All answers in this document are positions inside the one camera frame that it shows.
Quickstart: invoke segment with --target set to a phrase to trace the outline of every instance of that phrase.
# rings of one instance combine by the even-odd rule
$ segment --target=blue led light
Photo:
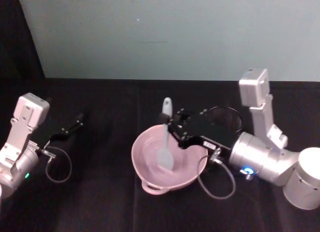
[[[246,167],[243,169],[247,174],[254,174],[254,170],[252,168]]]

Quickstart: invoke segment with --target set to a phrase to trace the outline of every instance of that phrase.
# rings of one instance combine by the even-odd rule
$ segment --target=light blue wall
[[[47,77],[320,81],[320,0],[20,0]]]

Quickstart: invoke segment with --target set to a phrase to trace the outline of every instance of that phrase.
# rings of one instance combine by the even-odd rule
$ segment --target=black tablecloth
[[[161,196],[142,190],[131,146],[157,123],[163,99],[171,97],[174,111],[231,106],[244,117],[245,130],[252,132],[237,82],[0,81],[1,144],[17,99],[26,92],[52,98],[41,133],[32,138],[35,142],[52,128],[70,124],[81,111],[89,117],[79,134],[57,144],[72,158],[71,179],[50,182],[44,175],[47,158],[42,156],[16,193],[2,201],[1,231],[320,231],[320,209],[297,209],[281,188],[257,178],[236,177],[235,195],[223,201],[208,197],[197,182]],[[320,147],[320,84],[273,82],[271,92],[274,120],[289,137],[288,149]],[[215,166],[208,165],[202,176],[215,193],[231,188],[227,175]]]

